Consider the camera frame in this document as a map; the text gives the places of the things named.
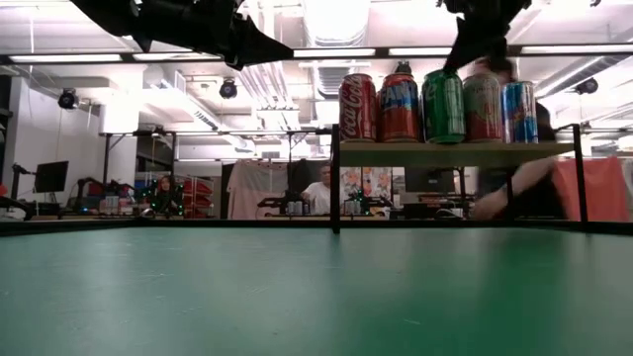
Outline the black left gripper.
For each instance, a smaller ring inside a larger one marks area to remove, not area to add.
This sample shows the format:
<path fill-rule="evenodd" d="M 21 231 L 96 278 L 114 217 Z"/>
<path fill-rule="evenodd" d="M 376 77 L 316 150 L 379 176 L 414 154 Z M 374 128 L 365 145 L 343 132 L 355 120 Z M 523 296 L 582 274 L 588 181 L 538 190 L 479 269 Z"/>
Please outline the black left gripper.
<path fill-rule="evenodd" d="M 292 59 L 294 51 L 260 32 L 237 10 L 241 1 L 146 0 L 136 5 L 132 38 L 144 52 L 153 42 L 225 52 L 233 69 Z"/>

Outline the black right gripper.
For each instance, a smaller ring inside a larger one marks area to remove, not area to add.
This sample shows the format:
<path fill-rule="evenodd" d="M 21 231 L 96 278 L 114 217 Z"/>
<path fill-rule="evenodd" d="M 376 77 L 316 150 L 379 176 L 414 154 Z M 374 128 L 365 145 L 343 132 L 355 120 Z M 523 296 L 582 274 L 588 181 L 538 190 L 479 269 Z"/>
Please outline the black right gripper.
<path fill-rule="evenodd" d="M 506 58 L 506 23 L 529 8 L 532 1 L 442 0 L 442 4 L 450 13 L 461 13 L 465 19 L 457 20 L 458 34 L 443 66 L 444 70 L 458 70 L 481 57 Z"/>

